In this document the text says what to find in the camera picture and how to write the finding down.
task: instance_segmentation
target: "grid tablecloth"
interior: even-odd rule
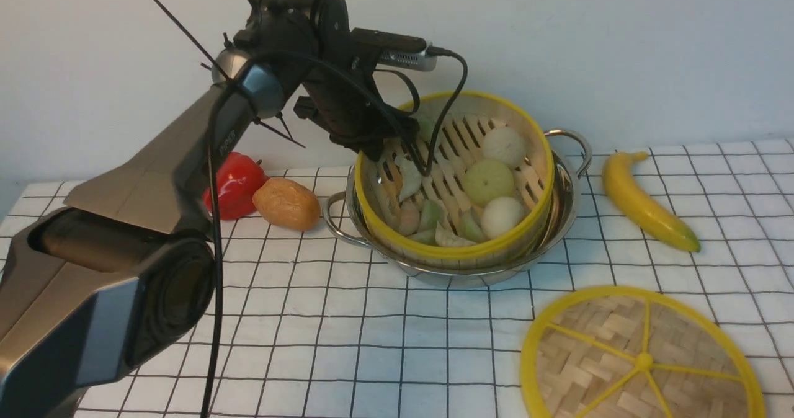
[[[445,290],[379,254],[252,216],[224,224],[226,305],[216,416],[527,416],[522,339],[546,305],[591,285],[660,291],[715,320],[756,370],[768,415],[794,406],[794,146],[791,141],[649,149],[640,184],[685,218],[699,254],[673,251],[619,215],[596,156],[578,220],[528,273]],[[581,158],[571,157],[574,164]],[[289,170],[321,200],[348,167]],[[62,206],[74,182],[31,184],[0,224],[9,237]],[[335,206],[354,232],[346,209]],[[128,378],[90,389],[77,418],[198,416],[212,317]]]

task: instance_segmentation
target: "woven bamboo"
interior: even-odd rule
[[[423,99],[417,116],[435,118],[446,103],[446,97],[430,96]],[[553,191],[553,168],[550,166],[550,147],[542,131],[525,113],[507,101],[475,92],[464,92],[444,119],[439,144],[434,153],[435,164],[430,177],[422,179],[422,187],[411,202],[418,209],[427,200],[444,206],[447,213],[442,225],[458,233],[460,217],[468,211],[481,217],[483,209],[471,203],[462,187],[466,169],[483,158],[481,145],[485,135],[494,128],[509,126],[521,135],[527,146],[527,157],[513,170],[514,197],[527,206],[528,218],[519,224],[519,233],[509,240],[493,240],[469,248],[438,248],[396,236],[401,206],[399,192],[403,186],[395,158],[406,156],[402,142],[397,139],[385,142],[380,162],[359,158],[357,175],[360,177],[359,200],[365,211],[367,226],[383,244],[408,260],[440,268],[475,269],[510,260],[537,243],[548,220]],[[423,160],[428,155],[428,145],[419,139],[417,146]]]
[[[599,297],[551,320],[536,359],[539,393],[551,416],[748,416],[746,385],[722,345],[678,311],[647,302]],[[653,364],[640,370],[637,361],[647,354]]]

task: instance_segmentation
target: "steamer basket slats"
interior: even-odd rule
[[[447,97],[423,99],[419,114],[437,118]],[[360,157],[355,169],[362,178],[360,191],[364,196],[359,195],[359,198],[372,234],[409,260],[452,269],[475,269],[507,262],[536,244],[548,220],[551,205],[553,173],[548,169],[552,164],[550,147],[542,130],[524,111],[493,96],[476,92],[463,92],[459,96],[442,124],[431,175],[422,178],[420,191],[403,202],[412,202],[420,210],[426,200],[439,202],[446,211],[442,225],[456,234],[459,234],[460,217],[466,212],[473,211],[475,217],[481,218],[483,209],[471,203],[462,189],[462,180],[466,169],[483,158],[481,147],[485,135],[504,126],[518,131],[527,146],[524,163],[513,170],[514,196],[527,207],[531,221],[519,224],[509,239],[491,240],[479,245],[477,252],[469,253],[465,248],[426,251],[427,246],[396,237],[393,231],[399,225],[401,208],[398,198],[403,178],[395,158],[404,156],[407,159],[408,155],[400,140],[392,139],[386,141],[380,163]],[[426,160],[429,144],[420,138],[417,142],[421,158]]]

